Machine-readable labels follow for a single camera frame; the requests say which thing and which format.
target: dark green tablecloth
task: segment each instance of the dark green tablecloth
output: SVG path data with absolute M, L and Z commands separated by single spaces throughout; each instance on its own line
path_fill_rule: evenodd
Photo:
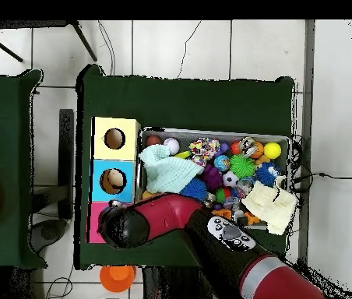
M 98 66 L 88 65 L 77 83 L 76 171 L 82 177 L 76 175 L 76 203 L 81 202 L 81 213 L 76 213 L 81 219 L 80 228 L 76 228 L 76 255 L 80 255 L 81 265 L 197 265 L 179 231 L 124 251 L 105 244 L 85 243 L 93 116 L 134 118 L 142 127 L 290 136 L 293 88 L 294 81 L 289 77 L 276 82 L 104 77 Z M 285 236 L 267 234 L 264 230 L 251 230 L 250 234 L 265 248 L 284 253 Z
M 0 76 L 0 266 L 37 268 L 44 260 L 28 246 L 30 216 L 30 103 L 42 72 Z

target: mint green cloth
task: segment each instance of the mint green cloth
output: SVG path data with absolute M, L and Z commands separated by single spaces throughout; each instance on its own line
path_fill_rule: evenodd
M 146 189 L 152 194 L 156 192 L 179 193 L 197 174 L 201 174 L 203 167 L 191 160 L 169 157 L 169 147 L 152 145 L 140 153 L 147 172 Z

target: shape sorter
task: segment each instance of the shape sorter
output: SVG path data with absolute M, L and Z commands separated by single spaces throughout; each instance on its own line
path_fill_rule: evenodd
M 100 212 L 111 199 L 131 204 L 135 198 L 140 124 L 135 119 L 93 117 L 91 128 L 90 182 L 93 184 L 89 187 L 86 242 L 104 243 L 97 233 Z

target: blue box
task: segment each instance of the blue box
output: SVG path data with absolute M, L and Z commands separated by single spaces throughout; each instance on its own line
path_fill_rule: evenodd
M 118 169 L 126 175 L 126 186 L 119 194 L 108 194 L 100 187 L 100 177 L 105 170 Z M 134 199 L 136 164 L 132 161 L 93 160 L 93 191 L 92 202 L 108 202 L 117 199 L 120 202 L 131 203 Z

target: cream knit fabric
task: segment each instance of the cream knit fabric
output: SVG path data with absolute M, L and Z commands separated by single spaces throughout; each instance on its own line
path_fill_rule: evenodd
M 241 202 L 253 215 L 267 222 L 269 233 L 277 235 L 284 233 L 297 205 L 294 195 L 276 186 L 266 187 L 260 181 L 255 182 Z
M 146 189 L 152 194 L 156 192 L 179 193 L 204 168 L 191 160 L 169 157 L 169 147 L 152 145 L 140 153 L 147 172 Z

